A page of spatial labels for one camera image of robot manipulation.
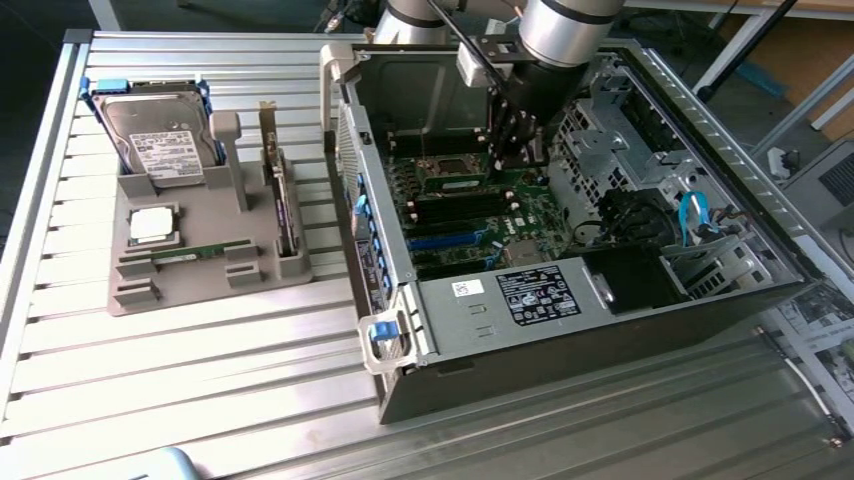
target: green circuit board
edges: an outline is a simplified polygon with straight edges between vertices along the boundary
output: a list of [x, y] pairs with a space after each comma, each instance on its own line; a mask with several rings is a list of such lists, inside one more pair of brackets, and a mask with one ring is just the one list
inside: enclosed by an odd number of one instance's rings
[[[467, 234], [478, 239], [435, 248], [412, 248], [411, 243], [410, 255], [422, 279], [527, 264], [516, 258], [519, 255], [530, 263], [550, 261], [570, 245], [564, 214], [543, 181], [542, 169], [514, 169], [487, 178], [484, 162], [486, 154], [466, 154], [391, 158], [384, 164], [407, 241], [435, 241], [440, 245], [446, 239]], [[436, 174], [436, 165], [442, 164], [452, 166], [447, 175]], [[442, 185], [454, 188], [442, 189]], [[507, 192], [512, 192], [510, 200], [504, 198]], [[475, 199], [491, 214], [466, 218]], [[432, 212], [436, 218], [414, 219], [419, 206], [431, 202], [443, 205]]]

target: metal slats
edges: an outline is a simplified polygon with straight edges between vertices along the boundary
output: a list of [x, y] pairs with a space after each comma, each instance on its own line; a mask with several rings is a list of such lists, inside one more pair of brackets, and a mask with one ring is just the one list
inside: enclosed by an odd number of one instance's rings
[[72, 81], [0, 364], [0, 477], [127, 478], [148, 450], [176, 445], [205, 478], [782, 478], [793, 458], [801, 477], [835, 478], [847, 464], [801, 385], [742, 335], [378, 425], [320, 147], [327, 41], [96, 34], [89, 78], [208, 79], [215, 108], [240, 110], [244, 161], [258, 159], [258, 102], [280, 102], [318, 281], [105, 313], [117, 159]]

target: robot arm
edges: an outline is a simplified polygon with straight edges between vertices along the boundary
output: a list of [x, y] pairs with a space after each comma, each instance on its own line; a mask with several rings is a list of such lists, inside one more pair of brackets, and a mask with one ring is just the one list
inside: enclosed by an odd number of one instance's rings
[[515, 3], [522, 1], [390, 0], [375, 38], [378, 43], [444, 43], [446, 25], [454, 30], [466, 83], [490, 87], [491, 171], [547, 163], [543, 127], [576, 93], [624, 0], [530, 0], [519, 35], [475, 40], [446, 12], [507, 18]]
[[526, 58], [511, 63], [503, 88], [490, 92], [494, 169], [547, 162], [543, 126], [578, 91], [623, 1], [528, 1], [512, 47]]

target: hard drive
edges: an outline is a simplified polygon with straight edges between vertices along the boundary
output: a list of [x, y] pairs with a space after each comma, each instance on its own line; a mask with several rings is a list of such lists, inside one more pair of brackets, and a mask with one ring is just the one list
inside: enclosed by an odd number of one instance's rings
[[123, 174], [148, 174], [160, 188], [204, 183], [201, 169], [220, 165], [224, 154], [203, 82], [100, 80], [81, 97], [116, 146]]

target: open computer chassis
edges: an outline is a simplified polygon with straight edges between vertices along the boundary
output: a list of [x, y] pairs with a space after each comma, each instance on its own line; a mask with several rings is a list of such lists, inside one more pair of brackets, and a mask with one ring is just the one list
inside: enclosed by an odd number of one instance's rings
[[695, 344], [819, 277], [653, 51], [606, 42], [547, 162], [487, 173], [488, 94], [456, 50], [352, 49], [326, 151], [382, 423]]

